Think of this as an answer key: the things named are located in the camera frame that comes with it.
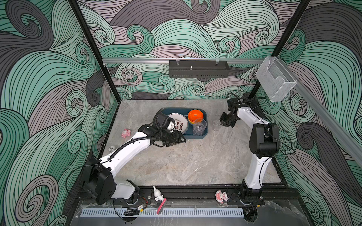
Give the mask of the white plate red circle characters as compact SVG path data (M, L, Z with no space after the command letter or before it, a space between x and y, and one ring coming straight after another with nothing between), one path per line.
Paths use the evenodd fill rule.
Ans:
M187 118L179 113L172 113L168 115L175 121L175 130L180 131L182 134L185 134L189 127L189 122Z

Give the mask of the orange bowl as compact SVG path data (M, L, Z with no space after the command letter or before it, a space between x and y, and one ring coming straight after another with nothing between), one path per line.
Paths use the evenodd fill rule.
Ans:
M189 121L195 121L197 119L203 119L204 118L204 114L197 109L193 109L191 111L189 111L188 113L188 120Z

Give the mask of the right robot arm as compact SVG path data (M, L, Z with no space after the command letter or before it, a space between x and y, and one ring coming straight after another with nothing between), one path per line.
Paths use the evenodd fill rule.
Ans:
M262 119L237 98L228 99L227 104L229 113L221 115L221 125L234 127L238 120L242 120L251 128L249 149L253 155L247 176L242 182L242 196L260 195L267 167L280 150L279 127Z

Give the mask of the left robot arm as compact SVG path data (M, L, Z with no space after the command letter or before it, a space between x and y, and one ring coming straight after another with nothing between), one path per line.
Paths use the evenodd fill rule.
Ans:
M82 187L98 205L110 199L123 199L127 203L136 203L139 198L139 187L126 180L116 182L115 177L120 170L138 153L160 141L160 147L170 147L185 143L186 138L176 129L175 120L159 111L151 124L142 125L135 135L112 153L101 159L90 159L84 166Z

